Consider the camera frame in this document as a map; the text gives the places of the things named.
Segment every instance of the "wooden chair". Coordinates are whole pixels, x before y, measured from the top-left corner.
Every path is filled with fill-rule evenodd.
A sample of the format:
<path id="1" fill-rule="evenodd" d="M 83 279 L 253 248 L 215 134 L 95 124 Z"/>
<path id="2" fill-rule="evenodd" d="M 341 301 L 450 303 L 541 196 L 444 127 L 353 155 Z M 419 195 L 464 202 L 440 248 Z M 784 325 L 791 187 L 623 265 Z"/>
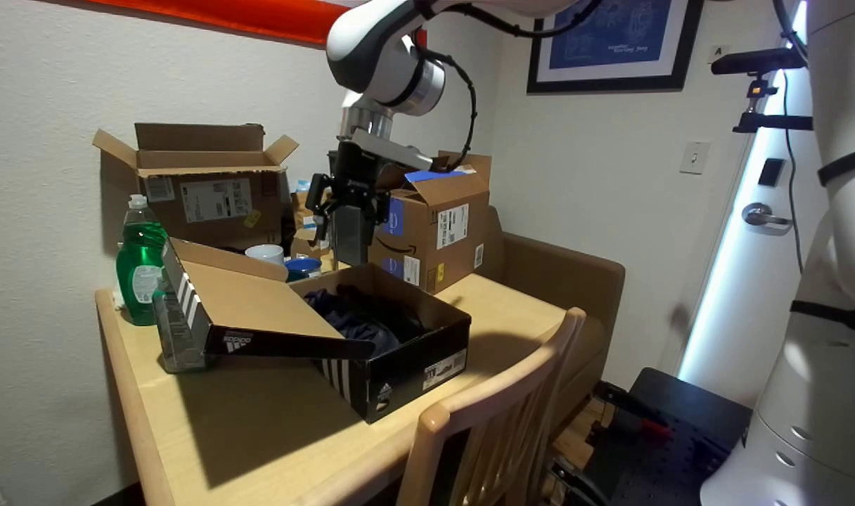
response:
<path id="1" fill-rule="evenodd" d="M 582 324 L 586 311 L 568 308 L 537 351 L 430 405 L 419 418 L 398 502 L 537 502 L 561 362 Z"/>

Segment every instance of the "open cardboard box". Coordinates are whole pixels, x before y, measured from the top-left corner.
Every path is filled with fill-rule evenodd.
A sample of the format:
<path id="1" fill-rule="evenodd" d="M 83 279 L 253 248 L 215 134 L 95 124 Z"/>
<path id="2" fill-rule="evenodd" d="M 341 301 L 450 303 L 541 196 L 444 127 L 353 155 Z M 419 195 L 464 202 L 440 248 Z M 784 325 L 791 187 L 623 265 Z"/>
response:
<path id="1" fill-rule="evenodd" d="M 375 230 L 370 262 L 398 279 L 440 291 L 483 262 L 490 216 L 490 158 L 469 155 L 461 169 L 406 172 L 392 187 L 389 220 Z"/>
<path id="2" fill-rule="evenodd" d="M 246 249 L 294 239 L 284 175 L 294 137 L 265 145 L 263 124 L 136 124 L 137 148 L 100 130 L 105 172 L 123 190 L 143 190 L 171 235 Z"/>
<path id="3" fill-rule="evenodd" d="M 372 265 L 284 284 L 281 270 L 270 265 L 171 239 L 166 284 L 187 320 L 182 339 L 205 358 L 194 367 L 230 355 L 312 358 L 364 418 L 381 418 L 464 367 L 469 315 Z M 346 286 L 395 301 L 426 332 L 384 355 L 375 355 L 372 342 L 346 339 L 305 301 Z M 163 335 L 166 355 L 174 351 L 171 338 Z"/>

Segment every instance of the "green bottle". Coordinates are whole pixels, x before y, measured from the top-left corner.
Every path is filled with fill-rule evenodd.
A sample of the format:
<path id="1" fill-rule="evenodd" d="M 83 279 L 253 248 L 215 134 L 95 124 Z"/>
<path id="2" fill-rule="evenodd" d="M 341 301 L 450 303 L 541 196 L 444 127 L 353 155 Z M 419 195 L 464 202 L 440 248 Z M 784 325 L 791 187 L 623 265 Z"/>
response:
<path id="1" fill-rule="evenodd" d="M 153 325 L 153 296 L 163 279 L 166 228 L 153 216 L 147 196 L 128 202 L 121 248 L 116 259 L 123 308 L 136 325 Z"/>

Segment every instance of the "framed picture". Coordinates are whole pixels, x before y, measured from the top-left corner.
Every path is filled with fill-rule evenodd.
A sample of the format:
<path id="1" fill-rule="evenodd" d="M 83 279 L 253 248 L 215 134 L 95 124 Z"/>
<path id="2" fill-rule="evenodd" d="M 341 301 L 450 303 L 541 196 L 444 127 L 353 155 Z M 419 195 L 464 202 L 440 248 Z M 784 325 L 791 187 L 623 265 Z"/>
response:
<path id="1" fill-rule="evenodd" d="M 568 24 L 589 0 L 537 19 Z M 685 90 L 703 0 L 603 0 L 576 29 L 535 38 L 528 93 Z"/>

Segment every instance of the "white robot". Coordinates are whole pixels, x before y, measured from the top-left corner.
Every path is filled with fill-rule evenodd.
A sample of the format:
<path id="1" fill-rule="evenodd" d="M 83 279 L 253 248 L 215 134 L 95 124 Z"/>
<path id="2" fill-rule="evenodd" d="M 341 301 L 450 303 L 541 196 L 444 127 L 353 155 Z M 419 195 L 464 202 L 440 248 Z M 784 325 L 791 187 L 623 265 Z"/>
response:
<path id="1" fill-rule="evenodd" d="M 372 0 L 344 15 L 329 33 L 333 74 L 358 95 L 346 105 L 336 190 L 323 213 L 333 216 L 333 245 L 354 265 L 375 228 L 375 155 L 426 169 L 426 158 L 389 141 L 392 112 L 423 116 L 444 88 L 444 68 L 417 50 L 409 33 L 440 10 L 474 5 Z M 572 0 L 479 5 L 548 17 Z M 700 490 L 706 506 L 855 506 L 855 0 L 810 0 L 807 9 L 807 68 L 829 213 L 791 308 L 784 351 L 746 438 Z"/>

